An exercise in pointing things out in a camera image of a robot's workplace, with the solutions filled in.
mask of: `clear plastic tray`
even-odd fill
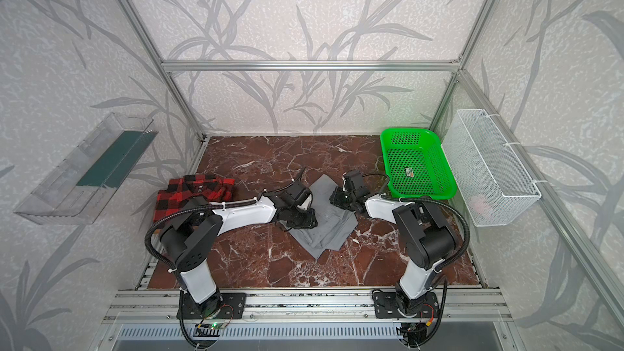
[[[152,118],[110,113],[15,208],[15,213],[37,224],[92,224],[119,188],[118,183],[125,179],[152,142],[156,135],[148,130],[152,122]],[[124,143],[118,142],[116,146],[122,151],[105,155],[125,132],[131,133],[124,135]],[[91,170],[97,162],[107,162],[107,168]],[[83,177],[87,172],[97,175],[97,179],[85,182]]]

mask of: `red plaid shirt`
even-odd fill
[[[232,199],[234,179],[213,174],[185,175],[169,180],[166,190],[158,191],[153,222],[172,215],[192,197],[203,196],[208,202],[227,202]]]

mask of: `marble table surface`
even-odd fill
[[[303,166],[308,185],[323,174],[340,183],[352,169],[383,171],[381,155],[378,136],[212,137],[198,173],[233,177],[237,201],[284,186]],[[370,179],[372,187],[380,187],[380,179]],[[342,248],[325,251],[318,261],[275,224],[230,230],[216,239],[208,266],[221,288],[393,286],[409,260],[398,230],[387,221],[361,216],[358,221]],[[443,272],[450,284],[479,284],[467,253]],[[175,288],[175,280],[159,263],[149,288]]]

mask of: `aluminum frame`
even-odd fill
[[[470,60],[472,53],[474,52],[477,43],[479,42],[483,31],[486,29],[488,22],[492,17],[492,14],[494,13],[496,5],[499,2],[500,0],[485,0],[483,2],[477,19],[475,20],[474,25],[472,26],[472,30],[468,35],[468,39],[466,40],[466,43],[464,45],[464,48],[462,49],[462,53],[459,55],[459,65],[457,66],[457,69],[459,71],[464,70],[465,67],[468,65],[468,61]],[[458,71],[453,72],[453,76],[450,78],[450,82],[448,83],[446,90],[442,95],[440,104],[438,105],[437,110],[433,115],[433,119],[431,120],[431,124],[429,125],[429,130],[435,131],[437,126],[440,124],[444,112],[446,111],[450,100],[453,98],[453,93],[455,92],[455,86],[457,84],[457,74]]]
[[[448,61],[166,60],[165,71],[456,71]]]
[[[478,108],[486,110],[488,114],[498,114],[470,73],[462,70],[457,76],[457,81]],[[492,115],[491,118],[510,143],[518,143],[516,136],[499,115]],[[514,144],[514,146],[518,158],[526,167],[529,175],[537,181],[546,181],[546,177],[537,168],[537,165],[524,147],[521,144]],[[548,183],[539,184],[541,184],[542,191],[542,199],[539,203],[544,213],[550,219],[550,222],[565,242],[574,259],[585,271],[590,284],[603,299],[613,318],[624,330],[624,285],[619,281],[606,261],[604,261],[600,252],[581,229],[579,223],[567,209],[555,189]]]
[[[306,327],[306,324],[309,327],[317,327],[319,324],[332,324],[332,327],[341,325],[344,327],[380,327],[397,325],[401,322],[414,322],[413,318],[377,319],[370,294],[373,290],[372,287],[287,287],[223,289],[222,291],[247,293],[243,318],[232,322],[244,333],[247,333],[245,328],[253,329],[253,325],[247,324],[255,326],[274,324],[278,327],[285,325]],[[394,289],[383,287],[382,290],[393,291]],[[438,288],[435,292],[440,299],[442,289]],[[172,329],[175,330],[179,325],[175,317],[178,299],[178,290],[119,291],[96,331],[89,349],[93,351],[114,349],[124,325],[136,327],[137,324],[142,324],[141,327],[147,329],[142,333],[148,337],[151,333],[161,333],[163,326],[167,327],[169,332]],[[199,319],[185,320],[185,324],[187,328],[190,328],[192,324],[198,324],[199,321]],[[444,309],[444,322],[475,321],[493,322],[505,351],[524,351],[500,289],[449,287]],[[236,337],[226,336],[224,340],[226,338],[236,339]]]
[[[160,75],[162,82],[165,83],[165,85],[167,86],[167,89],[173,96],[174,101],[176,102],[178,107],[180,107],[180,109],[182,110],[182,114],[187,119],[189,125],[191,125],[191,127],[193,128],[193,130],[195,131],[199,139],[203,141],[206,135],[203,132],[203,128],[201,124],[199,123],[199,121],[197,121],[195,115],[192,113],[186,101],[186,98],[184,98],[183,94],[178,89],[171,75],[162,68],[162,65],[161,65],[162,59],[160,58],[160,54],[158,50],[156,49],[156,45],[153,43],[152,38],[149,36],[149,33],[146,27],[141,21],[141,18],[138,15],[136,8],[134,7],[134,4],[132,4],[131,0],[116,0],[116,1],[117,1],[117,4],[119,4],[119,6],[121,7],[122,12],[124,13],[126,19],[128,20],[128,23],[130,24],[130,26],[136,33],[136,36],[138,37],[139,41],[143,45],[145,51],[147,52],[147,55],[150,58],[156,71]]]

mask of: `gray garment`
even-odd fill
[[[310,186],[318,226],[313,229],[291,229],[290,234],[315,259],[329,248],[338,251],[358,225],[355,213],[330,204],[330,196],[338,185],[323,175]]]

